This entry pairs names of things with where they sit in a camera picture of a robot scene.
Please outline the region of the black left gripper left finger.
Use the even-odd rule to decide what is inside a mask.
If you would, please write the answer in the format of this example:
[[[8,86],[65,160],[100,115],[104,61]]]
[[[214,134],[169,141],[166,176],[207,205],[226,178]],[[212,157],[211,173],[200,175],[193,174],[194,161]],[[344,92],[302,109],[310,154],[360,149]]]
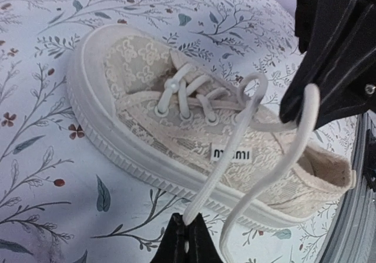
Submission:
[[[185,224],[179,213],[170,217],[160,245],[151,263],[181,263],[185,262]]]

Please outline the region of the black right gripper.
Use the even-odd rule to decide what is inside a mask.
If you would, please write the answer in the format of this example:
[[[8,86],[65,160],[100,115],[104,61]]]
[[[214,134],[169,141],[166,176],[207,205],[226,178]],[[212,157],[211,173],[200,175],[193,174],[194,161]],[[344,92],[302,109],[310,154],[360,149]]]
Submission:
[[[279,117],[299,120],[304,88],[320,91],[318,125],[375,110],[375,4],[297,0],[295,36],[305,57],[280,104]]]

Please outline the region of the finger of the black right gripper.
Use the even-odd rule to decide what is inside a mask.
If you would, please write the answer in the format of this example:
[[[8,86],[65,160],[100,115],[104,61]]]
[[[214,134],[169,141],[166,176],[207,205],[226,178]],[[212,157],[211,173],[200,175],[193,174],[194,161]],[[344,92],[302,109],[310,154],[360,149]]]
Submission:
[[[375,9],[318,8],[311,39],[312,81],[320,89],[317,127],[366,112],[375,83]]]

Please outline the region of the cream lace platform sneaker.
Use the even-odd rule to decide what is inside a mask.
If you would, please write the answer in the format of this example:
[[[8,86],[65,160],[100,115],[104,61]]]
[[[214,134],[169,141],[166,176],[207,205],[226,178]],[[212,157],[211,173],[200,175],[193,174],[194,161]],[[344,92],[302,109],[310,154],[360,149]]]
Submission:
[[[73,54],[69,101],[86,137],[129,174],[186,198],[188,226],[204,206],[226,216],[216,247],[233,262],[236,222],[282,230],[355,187],[347,158],[310,141],[319,88],[304,88],[299,120],[282,123],[262,100],[263,73],[238,87],[183,52],[124,25],[87,34]]]

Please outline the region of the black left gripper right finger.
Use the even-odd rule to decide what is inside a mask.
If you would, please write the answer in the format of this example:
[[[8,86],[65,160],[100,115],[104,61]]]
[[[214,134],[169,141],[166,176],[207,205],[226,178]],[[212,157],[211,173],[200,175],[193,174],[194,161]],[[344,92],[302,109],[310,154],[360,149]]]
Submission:
[[[187,232],[189,263],[223,263],[201,213],[188,226]]]

